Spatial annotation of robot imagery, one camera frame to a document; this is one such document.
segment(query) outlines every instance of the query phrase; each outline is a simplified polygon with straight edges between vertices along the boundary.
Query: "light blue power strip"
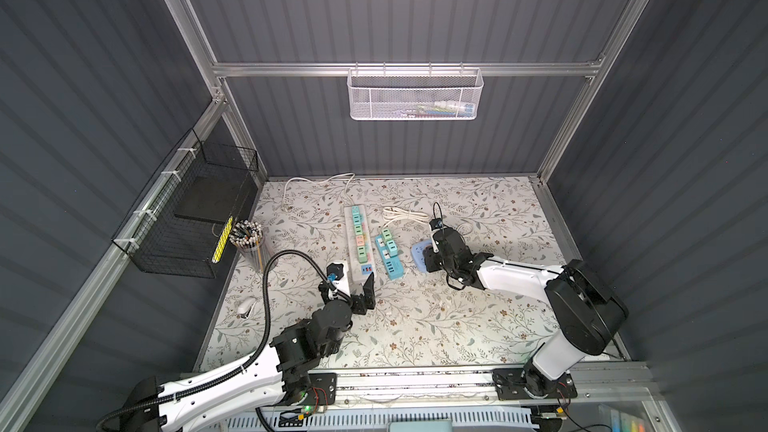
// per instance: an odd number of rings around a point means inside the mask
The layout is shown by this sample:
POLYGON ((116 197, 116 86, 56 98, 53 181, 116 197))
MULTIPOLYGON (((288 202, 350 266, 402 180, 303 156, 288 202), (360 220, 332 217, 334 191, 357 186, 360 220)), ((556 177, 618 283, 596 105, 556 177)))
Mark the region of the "light blue power strip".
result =
POLYGON ((392 240, 392 233, 389 229, 382 229, 381 235, 377 235, 373 241, 376 243, 376 248, 379 249, 379 253, 382 255, 382 261, 384 262, 386 273, 389 275, 389 280, 395 280, 396 278, 402 277, 405 271, 397 256, 397 245, 395 245, 395 241, 392 240))

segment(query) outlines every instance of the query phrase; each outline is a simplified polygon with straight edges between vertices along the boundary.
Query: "black wire basket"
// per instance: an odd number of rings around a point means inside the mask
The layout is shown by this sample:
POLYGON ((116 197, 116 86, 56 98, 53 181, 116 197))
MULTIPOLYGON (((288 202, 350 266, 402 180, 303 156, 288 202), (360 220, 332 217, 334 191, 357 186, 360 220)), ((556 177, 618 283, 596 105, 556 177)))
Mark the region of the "black wire basket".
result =
POLYGON ((113 237, 142 271, 215 278, 228 267, 234 246, 216 253, 226 224, 248 218, 258 191, 256 151, 214 142, 198 142, 167 177, 152 203, 140 214, 130 239, 113 237))

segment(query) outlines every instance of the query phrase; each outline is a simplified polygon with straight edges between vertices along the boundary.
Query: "gray wall panel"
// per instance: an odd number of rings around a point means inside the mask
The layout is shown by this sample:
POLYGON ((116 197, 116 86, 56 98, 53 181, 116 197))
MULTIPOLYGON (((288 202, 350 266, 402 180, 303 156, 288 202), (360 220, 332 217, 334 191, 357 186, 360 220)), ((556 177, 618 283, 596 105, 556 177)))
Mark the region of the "gray wall panel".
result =
MULTIPOLYGON (((0 30, 1 397, 210 94, 162 0, 0 0, 0 30)), ((129 267, 27 430, 92 430, 190 369, 224 279, 129 267)))
POLYGON ((627 0, 192 0, 221 62, 594 60, 627 0))
POLYGON ((228 79, 271 176, 535 172, 584 80, 490 77, 469 121, 358 121, 343 78, 228 79))
POLYGON ((550 187, 685 430, 748 430, 768 322, 768 0, 652 0, 550 187))

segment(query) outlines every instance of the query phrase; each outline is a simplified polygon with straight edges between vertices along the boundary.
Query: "white mesh basket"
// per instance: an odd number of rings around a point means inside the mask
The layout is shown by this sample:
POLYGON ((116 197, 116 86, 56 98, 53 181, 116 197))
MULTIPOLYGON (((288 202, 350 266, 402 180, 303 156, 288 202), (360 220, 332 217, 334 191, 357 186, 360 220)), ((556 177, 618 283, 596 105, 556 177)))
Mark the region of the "white mesh basket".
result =
POLYGON ((483 81, 480 69, 350 69, 346 84, 354 120, 472 120, 483 81))

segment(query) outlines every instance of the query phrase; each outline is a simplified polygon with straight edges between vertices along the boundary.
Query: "floral tablecloth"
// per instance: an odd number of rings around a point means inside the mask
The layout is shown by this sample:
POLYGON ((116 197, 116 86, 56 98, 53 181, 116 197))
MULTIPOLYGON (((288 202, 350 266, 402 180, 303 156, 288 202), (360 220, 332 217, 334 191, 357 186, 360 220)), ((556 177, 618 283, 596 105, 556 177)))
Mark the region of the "floral tablecloth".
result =
MULTIPOLYGON (((281 209, 284 182, 264 187, 254 220, 265 226, 274 251, 296 248, 324 268, 333 259, 349 260, 344 221, 344 181, 319 186, 292 182, 281 209)), ((368 211, 371 235, 382 220, 382 207, 397 206, 432 213, 440 203, 446 224, 466 222, 462 234, 473 252, 536 264, 559 264, 563 257, 530 181, 504 178, 406 178, 353 181, 349 195, 368 211)), ((423 274, 411 257, 411 245, 428 237, 428 226, 396 222, 389 226, 406 269, 390 281, 376 260, 376 310, 355 315, 341 351, 323 368, 407 367, 522 363, 557 331, 550 307, 522 295, 462 292, 446 285, 445 274, 423 274)), ((271 335, 322 306, 318 277, 295 256, 283 257, 269 275, 271 335)), ((240 260, 219 311, 201 370, 242 357, 258 345, 264 330, 261 274, 240 260), (238 303, 249 296, 258 304, 251 318, 238 319, 238 303)))

